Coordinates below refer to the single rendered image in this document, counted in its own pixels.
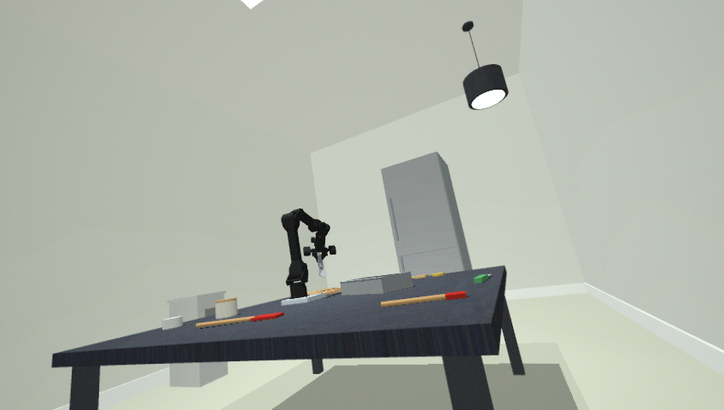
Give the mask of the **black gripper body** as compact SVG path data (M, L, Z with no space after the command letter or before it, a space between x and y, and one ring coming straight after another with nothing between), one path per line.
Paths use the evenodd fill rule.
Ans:
M309 256L309 255L311 255L311 252L312 252L312 255L317 255L318 252L323 252L324 254L327 254L328 251L330 252L331 255L335 255L335 254L336 254L336 246L335 246L335 245L330 245L330 246L327 248L327 247L325 247L325 242L324 242L324 243L317 243L317 242L315 241L315 249L311 249L310 247L304 247L304 248L303 248L304 256Z

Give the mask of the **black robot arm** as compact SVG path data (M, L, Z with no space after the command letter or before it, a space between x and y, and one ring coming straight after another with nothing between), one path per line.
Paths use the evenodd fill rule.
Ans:
M308 226L311 232L316 231L316 237L311 237L311 242L324 243L325 236L330 230L330 226L321 220L313 219L305 213L302 208L293 210L288 214L284 214L281 218L283 228L288 233L289 251L291 256L291 264L289 267L289 276L286 284L290 285L291 298L301 298L308 296L306 282L308 282L307 264L301 258L301 247L298 236L298 228L300 221ZM294 283L295 281L301 281Z

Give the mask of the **light wooden board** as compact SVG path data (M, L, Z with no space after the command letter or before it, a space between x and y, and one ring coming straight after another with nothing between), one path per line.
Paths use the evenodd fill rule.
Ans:
M311 295L311 294L318 294L321 292L323 292L323 293L326 292L326 295L329 295L329 294L342 292L342 290L341 290L341 288L328 288L328 289L323 289L323 290L310 291L310 292L307 292L307 294Z

